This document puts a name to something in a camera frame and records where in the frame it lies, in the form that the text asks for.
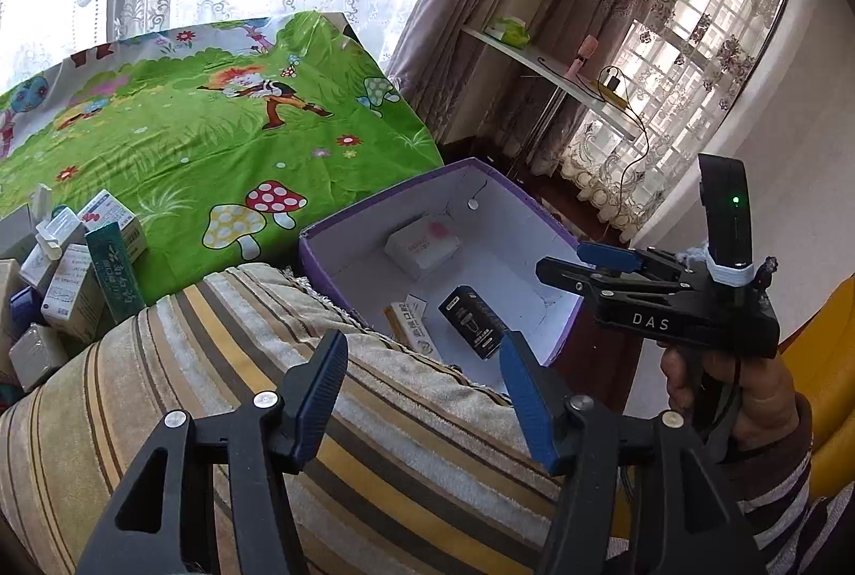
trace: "black cable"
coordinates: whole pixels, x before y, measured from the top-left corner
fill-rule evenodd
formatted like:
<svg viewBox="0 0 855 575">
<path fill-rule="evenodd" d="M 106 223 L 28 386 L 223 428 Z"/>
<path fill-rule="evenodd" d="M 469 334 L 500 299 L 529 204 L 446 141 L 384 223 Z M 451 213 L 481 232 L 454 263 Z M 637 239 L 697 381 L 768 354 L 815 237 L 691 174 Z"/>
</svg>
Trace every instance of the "black cable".
<svg viewBox="0 0 855 575">
<path fill-rule="evenodd" d="M 638 162 L 641 162 L 650 154 L 650 136 L 647 134 L 647 128 L 644 126 L 644 121 L 641 120 L 641 115 L 638 112 L 636 112 L 633 109 L 632 104 L 629 103 L 629 77 L 627 76 L 627 74 L 623 73 L 623 70 L 621 70 L 621 68 L 618 68 L 617 66 L 614 66 L 611 64 L 609 66 L 604 66 L 600 70 L 600 75 L 597 76 L 597 84 L 603 85 L 603 81 L 601 81 L 600 79 L 603 77 L 604 72 L 607 73 L 610 70 L 617 71 L 617 73 L 621 74 L 621 77 L 623 77 L 623 87 L 625 87 L 627 90 L 627 108 L 632 113 L 632 115 L 627 113 L 626 110 L 621 110 L 621 111 L 623 112 L 624 115 L 626 115 L 626 117 L 628 119 L 630 119 L 632 122 L 634 122 L 634 124 L 644 134 L 644 146 L 645 146 L 644 154 L 641 155 L 641 157 L 638 158 L 637 160 L 630 162 L 630 164 L 627 165 L 623 169 L 623 172 L 621 173 L 621 181 L 618 182 L 618 187 L 617 187 L 617 216 L 620 216 L 621 215 L 621 204 L 623 203 L 623 181 L 627 176 L 627 171 L 629 170 L 629 168 L 631 168 L 633 165 L 637 165 Z M 605 238 L 606 233 L 609 232 L 609 226 L 610 226 L 610 222 L 606 222 L 605 230 L 603 231 L 603 234 L 600 237 L 601 241 Z"/>
<path fill-rule="evenodd" d="M 724 403 L 724 408 L 721 409 L 721 413 L 718 414 L 716 420 L 712 422 L 712 425 L 708 428 L 708 430 L 704 431 L 704 441 L 712 434 L 712 431 L 715 430 L 718 426 L 721 425 L 721 421 L 724 421 L 724 418 L 727 417 L 728 411 L 730 411 L 730 407 L 734 404 L 736 400 L 736 393 L 740 388 L 740 375 L 742 373 L 742 360 L 740 358 L 735 359 L 736 362 L 734 364 L 734 384 L 730 387 L 730 394 L 728 394 L 728 400 Z"/>
<path fill-rule="evenodd" d="M 591 89 L 587 85 L 587 83 L 585 83 L 583 81 L 583 79 L 579 77 L 579 74 L 576 74 L 576 78 L 578 78 L 578 80 L 579 80 L 579 83 L 577 83 L 576 81 L 571 81 L 570 78 L 567 78 L 565 75 L 559 74 L 559 72 L 554 70 L 554 68 L 552 66 L 550 66 L 549 64 L 546 64 L 546 60 L 544 59 L 544 57 L 537 57 L 537 63 L 540 64 L 541 66 L 543 66 L 546 70 L 557 75 L 561 80 L 567 81 L 567 83 L 570 83 L 571 85 L 579 88 L 580 91 L 586 92 L 588 95 L 591 95 L 591 97 L 593 97 L 594 99 L 598 99 L 601 102 L 606 103 L 606 104 L 612 104 L 612 106 L 621 110 L 620 107 L 617 107 L 617 105 L 614 105 L 609 100 L 607 100 L 599 90 Z M 647 128 L 644 126 L 644 121 L 641 120 L 641 116 L 639 115 L 638 112 L 636 112 L 633 109 L 633 107 L 629 103 L 629 82 L 628 82 L 629 77 L 627 76 L 627 74 L 623 73 L 623 71 L 621 71 L 620 68 L 618 68 L 617 66 L 610 64 L 608 66 L 604 66 L 603 68 L 601 68 L 600 75 L 597 76 L 597 83 L 599 83 L 600 85 L 603 85 L 603 81 L 600 81 L 600 78 L 602 77 L 604 71 L 608 72 L 610 70 L 617 71 L 617 73 L 621 74 L 621 77 L 623 77 L 623 87 L 625 87 L 627 89 L 627 108 L 632 113 L 632 115 L 630 115 L 630 113 L 628 113 L 626 110 L 621 110 L 621 112 L 623 112 L 623 114 L 628 119 L 630 119 L 630 121 L 632 123 L 634 123 L 639 128 L 639 130 L 644 134 L 644 145 L 646 146 L 646 148 L 644 148 L 644 154 L 640 158 L 638 158 L 637 160 L 630 162 L 630 164 L 627 165 L 623 169 L 623 172 L 621 173 L 621 181 L 618 183 L 618 188 L 617 188 L 617 216 L 620 216 L 621 215 L 621 203 L 623 203 L 623 181 L 627 176 L 627 171 L 629 170 L 629 168 L 631 168 L 633 165 L 637 165 L 639 162 L 644 160 L 650 154 L 650 136 L 647 134 Z M 608 222 L 606 222 L 605 230 L 603 231 L 603 235 L 600 237 L 600 241 L 602 241 L 605 238 L 606 233 L 609 232 L 609 226 L 610 226 L 610 224 Z"/>
<path fill-rule="evenodd" d="M 621 477 L 621 486 L 623 487 L 623 495 L 627 497 L 627 503 L 630 505 L 633 504 L 635 498 L 635 487 L 629 479 L 629 468 L 621 467 L 619 471 L 619 475 Z"/>
</svg>

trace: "wooden floor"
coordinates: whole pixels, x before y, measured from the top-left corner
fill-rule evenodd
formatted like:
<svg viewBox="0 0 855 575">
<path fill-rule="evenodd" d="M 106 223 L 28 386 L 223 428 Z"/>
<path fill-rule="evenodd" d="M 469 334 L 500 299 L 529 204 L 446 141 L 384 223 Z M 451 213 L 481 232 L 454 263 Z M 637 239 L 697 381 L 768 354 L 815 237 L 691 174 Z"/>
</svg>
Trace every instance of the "wooden floor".
<svg viewBox="0 0 855 575">
<path fill-rule="evenodd" d="M 510 166 L 510 158 L 503 156 L 494 145 L 471 138 L 443 146 L 439 152 L 446 162 L 475 157 L 502 173 Z M 581 242 L 589 240 L 621 246 L 619 231 L 603 225 L 597 219 L 597 209 L 576 198 L 579 189 L 573 182 L 558 173 L 544 177 L 523 171 L 518 183 Z M 621 413 L 632 387 L 642 342 L 641 336 L 601 329 L 594 322 L 593 308 L 585 303 L 561 353 L 550 367 L 561 374 L 574 392 L 591 394 L 612 411 Z"/>
</svg>

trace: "blue gripper pad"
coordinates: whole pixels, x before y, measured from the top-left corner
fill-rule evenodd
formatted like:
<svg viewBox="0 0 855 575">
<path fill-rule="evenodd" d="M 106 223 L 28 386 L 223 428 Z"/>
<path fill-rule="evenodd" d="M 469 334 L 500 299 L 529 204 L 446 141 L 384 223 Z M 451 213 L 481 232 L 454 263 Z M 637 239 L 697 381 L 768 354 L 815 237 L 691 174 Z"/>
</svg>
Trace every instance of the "blue gripper pad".
<svg viewBox="0 0 855 575">
<path fill-rule="evenodd" d="M 624 274 L 631 274 L 641 268 L 641 259 L 635 252 L 596 242 L 580 242 L 576 247 L 576 256 L 585 263 Z"/>
<path fill-rule="evenodd" d="M 554 435 L 553 414 L 536 381 L 542 369 L 518 331 L 502 337 L 499 367 L 532 459 L 543 464 L 551 475 L 556 475 L 560 457 Z"/>
<path fill-rule="evenodd" d="M 338 330 L 330 330 L 319 344 L 309 363 L 288 372 L 307 376 L 303 386 L 302 403 L 296 413 L 292 457 L 301 468 L 315 458 L 321 446 L 327 422 L 347 373 L 347 338 Z"/>
</svg>

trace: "bed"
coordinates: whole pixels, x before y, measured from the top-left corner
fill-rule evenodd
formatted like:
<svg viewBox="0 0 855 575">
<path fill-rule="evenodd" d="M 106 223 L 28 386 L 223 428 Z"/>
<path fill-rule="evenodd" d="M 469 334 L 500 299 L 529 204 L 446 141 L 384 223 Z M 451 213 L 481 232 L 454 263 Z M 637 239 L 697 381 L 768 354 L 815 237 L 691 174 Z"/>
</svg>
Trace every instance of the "bed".
<svg viewBox="0 0 855 575">
<path fill-rule="evenodd" d="M 299 229 L 442 165 L 340 14 L 219 22 L 102 44 L 0 96 L 0 215 L 37 184 L 138 214 L 147 302 L 296 252 Z"/>
</svg>

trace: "white shelf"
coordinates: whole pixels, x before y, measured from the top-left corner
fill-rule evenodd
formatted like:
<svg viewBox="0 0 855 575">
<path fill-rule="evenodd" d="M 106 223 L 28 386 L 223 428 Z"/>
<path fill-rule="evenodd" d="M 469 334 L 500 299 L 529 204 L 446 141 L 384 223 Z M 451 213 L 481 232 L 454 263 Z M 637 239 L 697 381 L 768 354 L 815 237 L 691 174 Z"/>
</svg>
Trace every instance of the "white shelf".
<svg viewBox="0 0 855 575">
<path fill-rule="evenodd" d="M 622 110 L 615 107 L 613 104 L 594 98 L 593 95 L 589 95 L 580 86 L 575 83 L 571 83 L 568 79 L 555 73 L 556 71 L 567 70 L 567 64 L 562 64 L 561 61 L 558 61 L 555 57 L 550 56 L 544 51 L 540 51 L 537 47 L 532 46 L 531 44 L 523 49 L 516 49 L 516 47 L 511 47 L 510 44 L 500 42 L 490 35 L 482 33 L 479 30 L 475 30 L 473 27 L 469 27 L 468 25 L 461 27 L 461 30 L 476 40 L 480 40 L 484 44 L 493 47 L 496 51 L 501 51 L 507 57 L 518 61 L 537 75 L 546 78 L 546 80 L 552 83 L 555 87 L 565 91 L 571 98 L 578 100 L 584 104 L 585 107 L 589 108 L 589 110 L 593 111 L 597 116 L 605 121 L 605 123 L 621 134 L 623 138 L 626 138 L 629 141 L 635 141 L 635 139 L 638 138 L 640 133 L 638 127 L 627 118 L 626 114 Z"/>
</svg>

